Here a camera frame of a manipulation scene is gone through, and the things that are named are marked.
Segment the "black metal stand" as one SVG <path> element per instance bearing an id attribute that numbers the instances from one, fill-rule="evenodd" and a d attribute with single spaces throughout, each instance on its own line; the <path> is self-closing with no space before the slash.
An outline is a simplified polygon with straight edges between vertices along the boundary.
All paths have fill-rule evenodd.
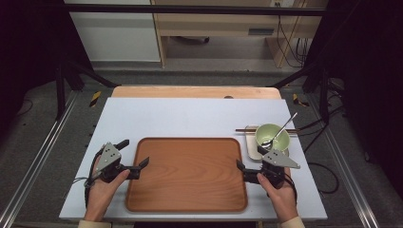
<path id="1" fill-rule="evenodd" d="M 72 60 L 61 60 L 55 70 L 57 120 L 60 120 L 67 110 L 65 83 L 68 83 L 72 90 L 82 90 L 85 86 L 85 83 L 80 77 L 81 74 L 88 76 L 89 78 L 106 87 L 114 88 L 118 86 L 118 84 L 113 83 L 98 75 L 93 69 L 90 69 L 89 67 L 85 67 Z"/>
<path id="2" fill-rule="evenodd" d="M 318 113 L 322 121 L 327 124 L 330 120 L 327 102 L 329 73 L 324 66 L 320 64 L 306 65 L 291 76 L 274 83 L 272 87 L 280 89 L 302 76 L 306 76 L 306 80 L 302 86 L 302 90 L 305 93 L 312 93 L 317 87 L 319 87 Z"/>

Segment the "green bowl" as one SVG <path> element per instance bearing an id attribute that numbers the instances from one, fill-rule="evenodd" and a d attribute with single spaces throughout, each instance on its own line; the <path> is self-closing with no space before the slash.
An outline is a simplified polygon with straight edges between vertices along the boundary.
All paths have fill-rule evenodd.
<path id="1" fill-rule="evenodd" d="M 256 132 L 255 138 L 258 145 L 263 145 L 264 143 L 268 143 L 272 141 L 272 148 L 284 151 L 289 147 L 290 144 L 290 136 L 289 134 L 283 130 L 277 137 L 277 133 L 281 130 L 279 125 L 273 123 L 267 123 L 260 125 Z"/>

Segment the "person's right hand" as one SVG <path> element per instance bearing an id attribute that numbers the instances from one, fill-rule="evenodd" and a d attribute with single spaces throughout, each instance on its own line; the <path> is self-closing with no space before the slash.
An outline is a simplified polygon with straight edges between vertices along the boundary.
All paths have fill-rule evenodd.
<path id="1" fill-rule="evenodd" d="M 261 173 L 257 174 L 261 187 L 266 191 L 272 201 L 279 223 L 294 219 L 298 216 L 296 195 L 289 183 L 284 183 L 279 189 Z"/>

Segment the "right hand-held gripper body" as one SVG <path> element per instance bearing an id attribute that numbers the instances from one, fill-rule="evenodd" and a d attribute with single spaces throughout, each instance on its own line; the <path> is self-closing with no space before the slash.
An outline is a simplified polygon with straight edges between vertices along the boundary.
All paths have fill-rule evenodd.
<path id="1" fill-rule="evenodd" d="M 278 150 L 270 150 L 262 156 L 261 173 L 275 186 L 285 181 L 285 167 L 299 169 L 300 165 Z"/>

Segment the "black curtain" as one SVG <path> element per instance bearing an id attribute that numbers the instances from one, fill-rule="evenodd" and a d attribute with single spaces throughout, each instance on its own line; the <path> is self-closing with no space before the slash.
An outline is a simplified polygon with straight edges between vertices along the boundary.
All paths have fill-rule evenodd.
<path id="1" fill-rule="evenodd" d="M 55 80 L 61 57 L 92 68 L 65 0 L 0 0 L 0 137 L 26 93 Z"/>
<path id="2" fill-rule="evenodd" d="M 403 199 L 403 0 L 329 0 L 309 51 L 318 57 L 338 28 L 327 70 L 344 83 L 343 102 L 365 151 Z"/>

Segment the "black horizontal bar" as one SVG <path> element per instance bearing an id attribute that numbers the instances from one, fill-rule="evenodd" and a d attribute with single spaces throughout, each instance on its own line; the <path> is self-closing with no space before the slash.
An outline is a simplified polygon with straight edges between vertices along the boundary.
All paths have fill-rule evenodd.
<path id="1" fill-rule="evenodd" d="M 306 8 L 257 8 L 225 6 L 168 6 L 168 5 L 100 5 L 64 4 L 64 8 L 74 12 L 113 13 L 180 13 L 180 14 L 234 14 L 234 15 L 287 15 L 323 16 L 326 9 Z"/>

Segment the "white square plate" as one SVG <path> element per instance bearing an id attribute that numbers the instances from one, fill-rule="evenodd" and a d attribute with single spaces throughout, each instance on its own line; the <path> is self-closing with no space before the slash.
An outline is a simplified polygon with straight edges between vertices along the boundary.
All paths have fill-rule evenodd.
<path id="1" fill-rule="evenodd" d="M 259 125 L 247 125 L 245 128 L 258 128 Z M 255 132 L 245 132 L 248 156 L 254 161 L 260 161 L 262 155 L 258 152 Z"/>

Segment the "light wooden board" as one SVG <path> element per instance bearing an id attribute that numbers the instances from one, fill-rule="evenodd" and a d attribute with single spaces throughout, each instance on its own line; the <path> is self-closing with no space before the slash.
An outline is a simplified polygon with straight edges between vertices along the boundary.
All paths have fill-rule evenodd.
<path id="1" fill-rule="evenodd" d="M 121 85 L 113 89 L 113 98 L 225 98 L 280 99 L 274 87 Z"/>

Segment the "aluminium floor rail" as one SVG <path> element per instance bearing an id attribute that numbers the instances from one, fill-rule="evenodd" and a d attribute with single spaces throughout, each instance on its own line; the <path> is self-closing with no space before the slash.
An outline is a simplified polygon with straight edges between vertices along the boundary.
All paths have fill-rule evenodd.
<path id="1" fill-rule="evenodd" d="M 336 218 L 339 218 L 341 224 L 345 227 L 348 227 L 348 218 L 354 217 L 360 220 L 358 228 L 379 228 L 379 223 L 364 195 L 363 189 L 336 141 L 332 127 L 330 125 L 326 126 L 324 123 L 321 126 L 324 128 L 327 151 L 332 157 L 336 175 L 341 181 L 341 188 L 334 195 L 329 194 L 324 198 L 325 209 Z"/>
<path id="2" fill-rule="evenodd" d="M 71 91 L 67 102 L 62 103 L 62 113 L 59 114 L 53 122 L 49 133 L 46 135 L 41 147 L 36 152 L 35 157 L 32 160 L 29 168 L 26 170 L 24 177 L 18 185 L 18 188 L 15 190 L 12 198 L 0 214 L 0 228 L 10 228 L 14 223 L 22 205 L 28 197 L 33 184 L 43 169 L 53 145 L 57 142 L 57 139 L 65 126 L 65 123 L 76 103 L 78 96 L 78 92 Z"/>

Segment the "light wooden desk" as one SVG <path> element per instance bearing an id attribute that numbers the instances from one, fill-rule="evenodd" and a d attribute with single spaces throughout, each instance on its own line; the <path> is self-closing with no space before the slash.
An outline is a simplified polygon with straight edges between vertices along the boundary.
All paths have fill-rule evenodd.
<path id="1" fill-rule="evenodd" d="M 329 0 L 150 0 L 157 5 L 326 9 Z M 276 67 L 289 60 L 292 43 L 315 37 L 319 16 L 156 13 L 162 37 L 258 36 L 266 39 Z"/>

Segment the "person's left hand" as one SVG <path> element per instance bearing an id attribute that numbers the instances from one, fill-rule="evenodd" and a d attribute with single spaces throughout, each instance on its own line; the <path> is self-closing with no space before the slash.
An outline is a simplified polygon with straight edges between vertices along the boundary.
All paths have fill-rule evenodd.
<path id="1" fill-rule="evenodd" d="M 106 214 L 116 191 L 126 180 L 128 170 L 122 171 L 112 182 L 96 180 L 89 188 L 89 196 L 84 215 L 84 220 L 91 222 L 101 222 Z"/>

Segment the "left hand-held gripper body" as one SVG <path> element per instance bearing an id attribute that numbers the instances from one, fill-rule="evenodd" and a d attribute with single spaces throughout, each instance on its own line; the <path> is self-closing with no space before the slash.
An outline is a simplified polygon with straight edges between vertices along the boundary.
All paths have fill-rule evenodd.
<path id="1" fill-rule="evenodd" d="M 122 155 L 120 150 L 115 148 L 115 144 L 107 142 L 101 150 L 101 157 L 95 166 L 95 179 L 104 182 L 113 181 L 122 171 L 125 170 L 121 164 Z"/>

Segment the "brown wooden tray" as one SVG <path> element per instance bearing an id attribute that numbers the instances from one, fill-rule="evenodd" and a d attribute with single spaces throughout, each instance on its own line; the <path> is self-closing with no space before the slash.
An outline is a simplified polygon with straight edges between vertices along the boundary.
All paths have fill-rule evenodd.
<path id="1" fill-rule="evenodd" d="M 235 139 L 143 138 L 134 162 L 144 159 L 147 167 L 127 188 L 130 212 L 241 212 L 248 204 Z"/>

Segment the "yellow and black tape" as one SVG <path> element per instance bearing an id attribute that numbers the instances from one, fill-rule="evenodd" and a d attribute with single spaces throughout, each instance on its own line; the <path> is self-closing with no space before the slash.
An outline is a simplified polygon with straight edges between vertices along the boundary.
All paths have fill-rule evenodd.
<path id="1" fill-rule="evenodd" d="M 309 103 L 307 102 L 302 102 L 296 93 L 293 94 L 293 103 L 295 105 L 301 105 L 301 106 L 310 106 Z"/>
<path id="2" fill-rule="evenodd" d="M 98 101 L 98 99 L 100 98 L 100 96 L 101 96 L 101 91 L 96 91 L 94 94 L 93 94 L 93 96 L 92 96 L 92 98 L 91 98 L 91 101 L 90 101 L 90 103 L 89 103 L 89 107 L 93 107 L 93 106 L 95 106 L 96 104 L 97 104 L 97 101 Z"/>

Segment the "metal spoon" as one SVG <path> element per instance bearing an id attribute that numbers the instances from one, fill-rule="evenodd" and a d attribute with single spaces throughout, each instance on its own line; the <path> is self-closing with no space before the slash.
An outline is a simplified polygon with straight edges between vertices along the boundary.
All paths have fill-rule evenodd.
<path id="1" fill-rule="evenodd" d="M 270 140 L 270 141 L 266 141 L 263 142 L 261 144 L 261 146 L 265 149 L 270 150 L 273 147 L 273 142 L 274 140 L 281 134 L 282 131 L 285 130 L 285 128 L 287 127 L 287 125 L 297 116 L 297 113 L 295 113 L 293 116 L 291 116 L 289 118 L 289 120 L 282 126 L 282 128 L 276 133 L 276 135 Z"/>

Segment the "white cabinet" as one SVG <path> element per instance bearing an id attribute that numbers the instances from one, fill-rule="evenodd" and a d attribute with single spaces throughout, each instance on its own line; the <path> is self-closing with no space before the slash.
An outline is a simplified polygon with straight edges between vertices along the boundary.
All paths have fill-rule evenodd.
<path id="1" fill-rule="evenodd" d="M 72 12 L 91 62 L 159 62 L 152 13 Z"/>

